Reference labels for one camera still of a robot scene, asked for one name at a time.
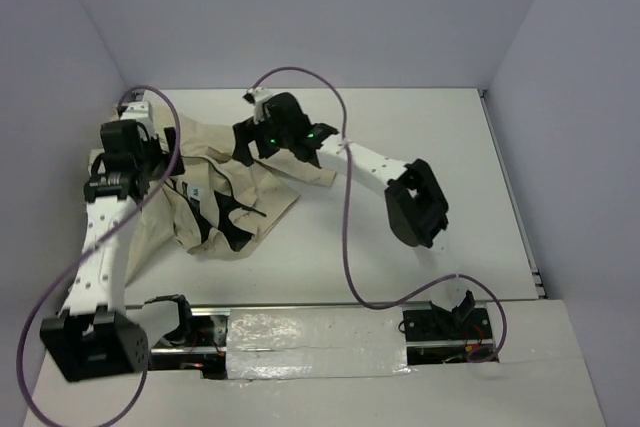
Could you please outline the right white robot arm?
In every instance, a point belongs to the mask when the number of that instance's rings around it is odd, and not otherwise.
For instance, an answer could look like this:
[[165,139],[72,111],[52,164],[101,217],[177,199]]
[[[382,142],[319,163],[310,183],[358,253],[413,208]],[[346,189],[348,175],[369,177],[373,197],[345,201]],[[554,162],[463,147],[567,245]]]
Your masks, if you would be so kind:
[[446,236],[449,204],[430,165],[422,159],[394,160],[349,141],[342,130],[312,122],[289,92],[254,87],[243,98],[253,114],[233,126],[234,159],[249,166],[286,150],[300,162],[333,171],[348,185],[357,183],[380,196],[391,232],[413,249],[431,276],[415,292],[428,294],[434,328],[447,338],[461,335],[475,300],[457,276]]

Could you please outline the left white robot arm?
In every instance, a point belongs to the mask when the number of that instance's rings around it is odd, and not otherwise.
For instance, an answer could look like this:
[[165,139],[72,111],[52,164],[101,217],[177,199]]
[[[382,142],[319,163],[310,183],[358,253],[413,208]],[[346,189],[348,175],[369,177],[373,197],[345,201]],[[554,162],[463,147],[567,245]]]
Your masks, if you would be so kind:
[[83,186],[87,229],[83,252],[61,311],[39,335],[69,382],[142,371],[149,357],[145,330],[126,315],[125,271],[134,217],[171,175],[184,171],[180,128],[163,135],[141,121],[100,128],[102,150]]

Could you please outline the beige jacket black lining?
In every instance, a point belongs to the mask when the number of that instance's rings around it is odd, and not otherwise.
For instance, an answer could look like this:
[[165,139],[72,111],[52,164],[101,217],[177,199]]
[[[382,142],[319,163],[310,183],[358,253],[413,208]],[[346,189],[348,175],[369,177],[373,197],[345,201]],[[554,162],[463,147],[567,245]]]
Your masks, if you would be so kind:
[[247,258],[300,197],[284,177],[321,187],[334,182],[334,172],[302,163],[287,151],[245,166],[231,156],[231,127],[186,116],[175,120],[161,102],[152,107],[156,131],[180,126],[185,172],[169,178],[140,214],[125,274],[128,284],[169,241],[207,260]]

